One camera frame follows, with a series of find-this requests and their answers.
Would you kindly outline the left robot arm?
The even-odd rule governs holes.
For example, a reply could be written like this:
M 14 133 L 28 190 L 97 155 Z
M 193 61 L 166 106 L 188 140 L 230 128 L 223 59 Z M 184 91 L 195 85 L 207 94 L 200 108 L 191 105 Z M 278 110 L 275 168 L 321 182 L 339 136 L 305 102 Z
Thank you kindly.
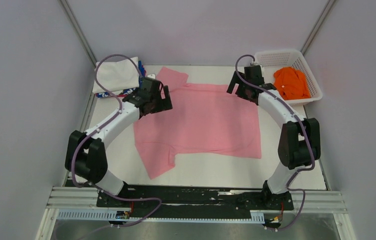
M 108 169 L 106 149 L 127 127 L 148 114 L 172 109 L 169 87 L 161 81 L 144 77 L 141 86 L 123 99 L 115 111 L 97 125 L 75 130 L 69 136 L 65 168 L 110 193 L 110 200 L 122 207 L 128 203 L 126 183 Z

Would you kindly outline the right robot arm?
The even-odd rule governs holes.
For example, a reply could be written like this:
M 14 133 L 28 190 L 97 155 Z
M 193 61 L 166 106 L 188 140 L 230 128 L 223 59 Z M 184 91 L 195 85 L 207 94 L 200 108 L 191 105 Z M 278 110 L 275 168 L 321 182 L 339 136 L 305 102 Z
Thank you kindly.
M 255 103 L 264 109 L 281 128 L 278 143 L 279 164 L 263 184 L 263 206 L 273 209 L 281 202 L 281 194 L 300 172 L 315 168 L 320 158 L 320 125 L 315 118 L 306 118 L 290 106 L 272 83 L 265 83 L 259 64 L 234 71 L 227 93 Z

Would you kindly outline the pink t-shirt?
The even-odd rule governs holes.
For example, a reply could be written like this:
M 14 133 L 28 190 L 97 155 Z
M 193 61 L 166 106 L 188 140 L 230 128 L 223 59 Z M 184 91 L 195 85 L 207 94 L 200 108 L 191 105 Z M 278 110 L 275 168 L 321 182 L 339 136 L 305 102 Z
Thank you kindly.
M 154 179 L 175 167 L 178 154 L 262 156 L 258 107 L 226 85 L 189 83 L 188 74 L 163 67 L 157 78 L 169 87 L 173 108 L 134 123 L 135 147 Z

